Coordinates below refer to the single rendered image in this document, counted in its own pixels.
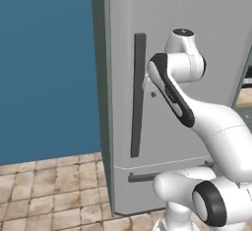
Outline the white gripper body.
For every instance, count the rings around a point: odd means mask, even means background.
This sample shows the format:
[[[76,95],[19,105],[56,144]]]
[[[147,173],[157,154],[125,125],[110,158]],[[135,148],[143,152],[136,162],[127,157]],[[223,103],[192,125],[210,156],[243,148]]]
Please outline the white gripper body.
[[[145,74],[144,80],[142,83],[142,89],[145,93],[148,93],[151,97],[157,96],[158,88],[156,85],[152,82],[151,78],[148,74]]]

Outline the grey fridge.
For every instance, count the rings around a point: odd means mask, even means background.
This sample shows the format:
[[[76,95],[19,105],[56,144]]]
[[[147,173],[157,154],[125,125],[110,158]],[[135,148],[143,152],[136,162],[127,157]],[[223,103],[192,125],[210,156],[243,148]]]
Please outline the grey fridge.
[[[97,81],[97,93],[98,93],[101,152],[106,177],[107,191],[111,205],[113,203],[113,197],[114,197],[114,164],[113,164],[113,110],[112,110],[112,91],[111,91],[110,0],[92,0],[92,8],[93,8],[93,23],[94,23],[94,49],[95,49],[95,63],[96,63],[96,81]],[[149,60],[146,60],[145,74],[147,73],[146,64],[151,60],[151,58]],[[247,61],[243,69],[243,74],[233,104],[230,106],[224,104],[219,105],[230,107],[236,112],[234,105],[240,93],[240,89],[243,84],[243,80],[245,78],[245,74],[248,69],[249,61],[251,58],[252,58],[252,46],[249,50]],[[184,91],[184,87],[193,83],[196,82],[182,84],[180,87]],[[244,121],[244,123],[252,133],[252,127],[248,126],[248,124],[242,117],[241,119]],[[216,173],[217,176],[220,177],[222,175],[222,172],[218,169],[216,164],[214,164],[214,167],[211,169]]]

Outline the grey fridge door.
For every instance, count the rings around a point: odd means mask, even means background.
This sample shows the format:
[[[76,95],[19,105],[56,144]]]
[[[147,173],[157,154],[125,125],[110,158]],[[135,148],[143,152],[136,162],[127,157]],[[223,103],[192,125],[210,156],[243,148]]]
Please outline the grey fridge door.
[[[146,60],[164,51],[174,29],[190,29],[207,61],[184,87],[194,99],[233,104],[252,46],[252,0],[110,0],[113,164],[135,166],[209,156],[160,93],[144,92],[140,153],[131,157],[134,34],[147,36]]]

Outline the grey fridge drawer front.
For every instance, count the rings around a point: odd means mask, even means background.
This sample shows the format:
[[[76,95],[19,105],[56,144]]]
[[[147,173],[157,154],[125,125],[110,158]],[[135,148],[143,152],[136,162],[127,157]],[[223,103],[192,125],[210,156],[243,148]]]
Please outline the grey fridge drawer front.
[[[165,206],[165,203],[159,200],[154,193],[153,181],[129,183],[128,176],[131,172],[135,175],[141,175],[181,170],[203,166],[206,160],[213,161],[209,156],[202,156],[131,168],[114,166],[114,197],[111,204],[113,212],[121,215],[131,215],[154,209],[162,209]]]

